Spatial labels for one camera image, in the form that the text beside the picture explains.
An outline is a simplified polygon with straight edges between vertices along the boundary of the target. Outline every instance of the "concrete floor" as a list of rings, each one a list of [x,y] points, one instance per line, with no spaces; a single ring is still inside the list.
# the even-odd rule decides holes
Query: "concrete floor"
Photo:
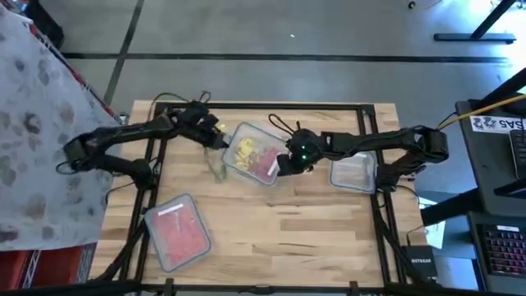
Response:
[[[65,31],[63,52],[113,54],[70,60],[103,97],[118,65],[115,53],[121,53],[137,1],[143,0],[40,1]],[[163,91],[195,97],[209,90],[220,100],[393,102],[403,126],[434,127],[454,111],[456,101],[482,98],[526,65],[526,10],[510,9],[491,29],[515,33],[519,40],[512,45],[437,43],[434,33],[473,31],[492,9],[490,0],[437,1],[417,0],[410,11],[406,0],[144,0],[128,52],[484,57],[506,62],[127,59],[121,60],[114,94],[106,97],[118,112],[129,112],[133,100]],[[418,175],[419,192],[440,195],[474,186],[459,127],[446,132],[450,160]],[[448,257],[453,253],[445,252]],[[458,278],[450,267],[462,264],[441,260],[449,268],[444,278]]]

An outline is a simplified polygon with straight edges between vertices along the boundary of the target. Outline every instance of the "desk leg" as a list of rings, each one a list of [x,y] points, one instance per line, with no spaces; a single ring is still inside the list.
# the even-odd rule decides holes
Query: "desk leg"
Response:
[[[518,95],[519,91],[526,86],[526,68],[520,70],[517,74],[513,75],[510,79],[505,81],[499,87],[495,88],[490,94],[478,101],[474,106],[475,109],[487,107],[491,104],[501,102],[503,99],[511,98],[514,95]]]
[[[502,0],[489,16],[480,24],[472,34],[438,33],[434,35],[435,41],[496,41],[512,44],[516,41],[513,34],[486,33],[493,24],[515,3],[516,0]]]
[[[447,201],[420,210],[420,213],[424,225],[429,226],[458,215],[465,215],[469,211],[482,211],[482,203],[476,187]]]

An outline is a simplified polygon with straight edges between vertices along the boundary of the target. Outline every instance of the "clear plastic container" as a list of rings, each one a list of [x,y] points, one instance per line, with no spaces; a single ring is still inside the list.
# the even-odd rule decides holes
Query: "clear plastic container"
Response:
[[[148,210],[145,222],[166,272],[203,257],[212,248],[196,204],[188,194]]]
[[[285,141],[250,123],[239,123],[223,162],[242,176],[272,186],[279,167],[276,157],[288,153]]]
[[[353,157],[332,161],[330,183],[356,192],[376,190],[376,157],[373,152],[359,152]]]

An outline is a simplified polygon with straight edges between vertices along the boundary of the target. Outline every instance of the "wooden tabletop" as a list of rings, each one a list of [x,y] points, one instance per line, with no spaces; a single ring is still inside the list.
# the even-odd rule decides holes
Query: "wooden tabletop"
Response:
[[[144,122],[149,107],[150,101],[136,101],[130,123]],[[375,104],[375,108],[380,132],[399,129],[394,104]],[[285,122],[299,120],[302,127],[314,132],[358,134],[356,112],[348,110],[211,112],[230,132],[242,121],[267,124],[268,113],[277,113]],[[125,144],[122,157],[143,158],[146,142]],[[403,153],[386,150],[385,161],[396,160]],[[217,183],[206,165],[202,147],[184,138],[171,140],[157,204],[183,193],[191,194],[210,231],[213,249],[199,261],[167,274],[161,270],[150,244],[143,283],[162,284],[165,278],[173,277],[177,284],[348,286],[349,281],[356,280],[362,287],[383,286],[370,197],[330,185],[329,171],[330,162],[322,160],[310,173],[280,178],[276,187],[235,178],[231,172],[224,183]],[[114,186],[129,182],[127,177],[116,178]],[[401,184],[413,187],[411,183]],[[126,242],[135,195],[136,189],[130,186],[109,198],[90,277],[101,274]],[[405,244],[405,234],[422,225],[418,203],[410,191],[402,188],[393,194],[393,203],[400,240]],[[411,233],[411,242],[425,243],[421,229]],[[392,251],[387,249],[395,280]],[[137,253],[136,248],[131,275],[135,273]]]

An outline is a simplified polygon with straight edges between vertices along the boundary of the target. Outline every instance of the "patterned fabric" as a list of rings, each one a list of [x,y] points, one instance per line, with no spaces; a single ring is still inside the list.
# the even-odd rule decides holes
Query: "patterned fabric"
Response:
[[[62,146],[115,126],[96,98],[0,5],[0,251],[96,242],[113,177],[63,175]]]

